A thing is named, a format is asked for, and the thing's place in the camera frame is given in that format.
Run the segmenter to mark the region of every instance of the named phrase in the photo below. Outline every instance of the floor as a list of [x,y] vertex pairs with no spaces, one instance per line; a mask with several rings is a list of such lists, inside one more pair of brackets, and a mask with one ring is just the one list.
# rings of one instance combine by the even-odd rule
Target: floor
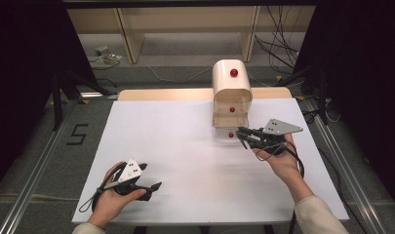
[[[270,33],[258,36],[272,40]],[[299,49],[304,33],[285,36],[291,38],[292,47]],[[119,35],[80,35],[80,39],[91,61],[97,58],[94,49],[100,46],[107,46],[112,54],[122,56],[114,67],[110,67],[112,63],[92,62],[99,84],[116,91],[210,87],[210,68],[216,61],[241,59],[237,35],[233,33],[149,34],[136,64],[126,62]],[[289,61],[285,50],[274,52]],[[274,85],[278,76],[287,77],[284,72],[290,71],[281,61],[270,58],[258,44],[246,66],[253,87]],[[300,82],[289,87],[294,96],[301,95]],[[91,92],[85,87],[80,90]],[[53,107],[47,102],[38,128],[0,184],[0,233],[70,233],[74,228],[70,220],[113,102],[112,98],[84,99],[85,102],[78,103],[63,97],[65,125],[56,132],[52,131]],[[316,109],[316,103],[311,97],[300,101],[299,107],[310,111]],[[328,114],[333,120],[337,117],[333,111]],[[72,145],[69,143],[75,140],[72,134],[77,125],[86,130],[87,137],[84,144]],[[365,155],[341,118],[330,121],[328,126],[322,126],[319,118],[315,118],[309,129],[316,145],[326,155],[324,161],[334,184],[366,232],[395,233],[395,204],[371,165],[363,160]],[[340,182],[336,172],[341,175]],[[357,219],[351,214],[350,220],[343,223],[350,233],[364,233]],[[273,224],[274,233],[287,233],[288,229],[288,223]],[[108,233],[127,231],[127,226],[118,224],[107,228]]]

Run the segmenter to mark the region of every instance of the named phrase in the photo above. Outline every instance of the red button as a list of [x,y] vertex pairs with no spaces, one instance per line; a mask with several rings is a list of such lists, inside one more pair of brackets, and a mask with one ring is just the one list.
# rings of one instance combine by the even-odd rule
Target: red button
[[239,74],[239,71],[237,70],[237,69],[231,69],[230,70],[230,75],[232,76],[232,77],[236,77],[237,76],[237,74]]

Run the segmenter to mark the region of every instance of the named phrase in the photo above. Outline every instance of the white surface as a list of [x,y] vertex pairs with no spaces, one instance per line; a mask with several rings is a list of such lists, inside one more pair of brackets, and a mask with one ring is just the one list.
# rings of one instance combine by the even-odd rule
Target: white surface
[[[78,211],[115,163],[134,158],[148,167],[138,185],[162,181],[149,202],[134,201],[114,222],[131,225],[272,223],[291,219],[294,202],[286,185],[238,140],[214,138],[213,102],[116,101],[99,144]],[[276,118],[304,128],[294,134],[305,179],[335,216],[348,219],[294,99],[254,99],[250,128]]]

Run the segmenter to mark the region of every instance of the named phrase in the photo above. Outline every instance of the person's left hand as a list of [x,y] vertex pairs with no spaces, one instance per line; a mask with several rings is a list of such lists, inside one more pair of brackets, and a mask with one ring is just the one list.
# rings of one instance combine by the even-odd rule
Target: person's left hand
[[[106,172],[105,178],[122,162],[117,163],[111,169]],[[130,202],[138,199],[146,193],[145,189],[138,189],[125,196],[119,195],[114,189],[105,190],[98,198],[97,205],[94,209],[93,214],[88,219],[88,222],[99,227],[104,228],[106,224],[117,217],[122,209]]]

